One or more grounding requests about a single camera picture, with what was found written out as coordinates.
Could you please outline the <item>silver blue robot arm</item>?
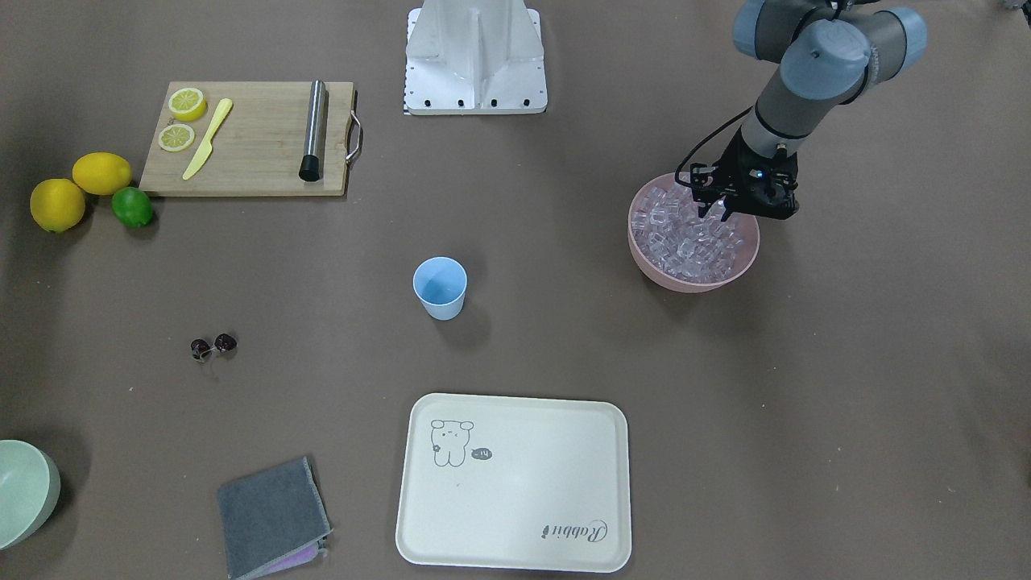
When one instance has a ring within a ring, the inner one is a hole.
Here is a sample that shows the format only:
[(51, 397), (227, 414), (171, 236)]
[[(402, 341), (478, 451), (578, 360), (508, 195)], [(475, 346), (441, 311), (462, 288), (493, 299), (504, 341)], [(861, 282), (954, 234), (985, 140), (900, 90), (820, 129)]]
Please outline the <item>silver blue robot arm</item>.
[(686, 186), (700, 217), (713, 208), (785, 220), (799, 209), (798, 150), (840, 104), (912, 67), (928, 29), (914, 10), (851, 14), (850, 1), (747, 1), (738, 10), (738, 52), (776, 64), (756, 103), (740, 115), (721, 158), (695, 163)]

